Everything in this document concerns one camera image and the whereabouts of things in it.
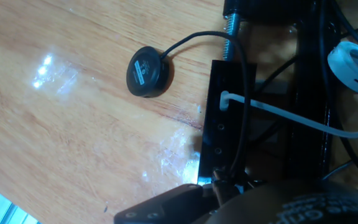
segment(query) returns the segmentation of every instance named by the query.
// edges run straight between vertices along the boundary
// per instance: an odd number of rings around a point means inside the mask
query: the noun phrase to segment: black metal bracket
[[[255,83],[256,67],[256,64],[247,66],[252,83]],[[216,169],[230,169],[227,166],[232,164],[240,140],[244,104],[230,102],[229,109],[222,112],[219,109],[222,91],[244,95],[240,63],[212,62],[198,171],[199,184],[210,183]]]

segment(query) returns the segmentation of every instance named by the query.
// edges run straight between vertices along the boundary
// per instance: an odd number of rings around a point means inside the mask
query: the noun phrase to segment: black plastic part
[[[205,223],[358,223],[358,190],[321,180],[267,184],[228,201]]]
[[[256,64],[248,64],[251,89],[254,88]],[[198,182],[209,183],[213,171],[228,170],[239,145],[244,104],[230,102],[227,111],[219,109],[222,91],[244,95],[241,64],[214,60],[209,78]]]
[[[292,25],[312,3],[312,0],[225,0],[223,16],[237,13],[256,24]]]
[[[218,207],[212,189],[186,184],[117,213],[114,224],[192,223]]]
[[[321,63],[319,59],[319,4],[311,8],[298,24],[297,54],[295,64],[294,112],[313,121],[328,125],[329,108]],[[331,51],[340,41],[339,21],[329,16],[326,47]],[[321,178],[329,171],[332,136],[293,123],[291,147],[288,150],[285,179]]]
[[[161,60],[152,47],[143,47],[132,57],[127,69],[128,90],[135,96],[156,97],[169,83],[169,62]]]

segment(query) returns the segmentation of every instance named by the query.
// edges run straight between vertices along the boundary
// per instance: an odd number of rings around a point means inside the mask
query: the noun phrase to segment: wooden table
[[[0,0],[0,193],[42,223],[111,223],[119,210],[196,182],[210,65],[223,40],[176,50],[175,79],[158,98],[132,96],[126,69],[145,45],[164,50],[222,30],[223,2]],[[358,27],[358,2],[342,5]],[[296,34],[255,27],[251,41],[263,78],[293,55]],[[358,129],[358,96],[341,100],[346,127]],[[348,160],[341,147],[333,165]],[[355,168],[334,179],[358,187]]]

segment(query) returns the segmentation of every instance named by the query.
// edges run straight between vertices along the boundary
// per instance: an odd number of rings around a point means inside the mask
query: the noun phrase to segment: metal bolt
[[[135,212],[129,212],[129,213],[125,214],[125,217],[127,217],[127,218],[134,218],[135,216],[136,216]]]
[[[147,215],[147,218],[157,218],[158,214],[157,213],[150,213]]]
[[[229,35],[232,35],[233,37],[237,37],[237,34],[239,33],[239,29],[240,29],[240,23],[241,23],[241,16],[239,14],[233,13],[228,15],[227,23],[226,23],[226,32]],[[223,50],[223,60],[231,61],[233,60],[233,57],[234,57],[234,46],[229,40],[226,40]]]
[[[217,155],[220,155],[220,153],[222,153],[222,149],[221,149],[221,148],[216,148],[216,149],[215,149],[215,153],[216,153]]]
[[[224,129],[224,125],[223,124],[218,124],[218,129],[222,131]]]

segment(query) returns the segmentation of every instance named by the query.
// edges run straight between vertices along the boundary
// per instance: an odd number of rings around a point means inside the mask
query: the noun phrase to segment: sticker label
[[[137,77],[139,78],[139,84],[143,85],[144,84],[144,79],[143,79],[142,70],[140,69],[139,61],[135,62],[135,68],[136,68]]]

